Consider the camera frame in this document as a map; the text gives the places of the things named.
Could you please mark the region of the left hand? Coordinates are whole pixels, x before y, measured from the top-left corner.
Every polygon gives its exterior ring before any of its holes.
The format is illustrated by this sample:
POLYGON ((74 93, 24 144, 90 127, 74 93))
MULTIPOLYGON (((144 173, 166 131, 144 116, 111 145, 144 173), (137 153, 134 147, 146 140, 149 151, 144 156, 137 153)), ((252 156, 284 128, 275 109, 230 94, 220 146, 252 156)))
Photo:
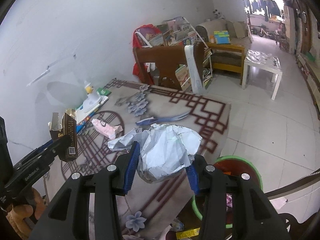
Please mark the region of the left hand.
POLYGON ((35 215, 35 218, 39 220, 47 207, 39 192, 35 188, 32 188, 32 190, 36 203, 35 210, 33 210, 31 205, 23 204, 13 207, 6 216, 10 225, 21 239, 28 239, 32 231, 31 227, 25 222, 24 219, 29 218, 31 215, 35 215))

